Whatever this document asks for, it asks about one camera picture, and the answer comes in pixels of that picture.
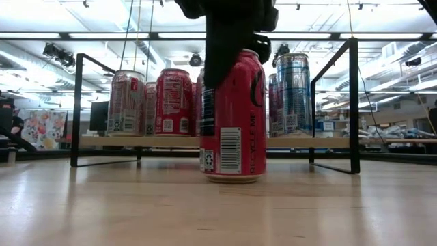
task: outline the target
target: person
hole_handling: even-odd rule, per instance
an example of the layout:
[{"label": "person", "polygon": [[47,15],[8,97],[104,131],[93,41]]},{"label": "person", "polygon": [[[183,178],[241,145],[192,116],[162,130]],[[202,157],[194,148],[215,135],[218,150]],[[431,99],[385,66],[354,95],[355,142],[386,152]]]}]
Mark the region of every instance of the person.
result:
[{"label": "person", "polygon": [[[3,104],[4,109],[12,109],[15,110],[15,105],[12,103]],[[23,130],[25,122],[23,119],[18,117],[17,115],[12,116],[12,130],[11,133],[16,135],[17,137],[21,137],[21,131]]]}]

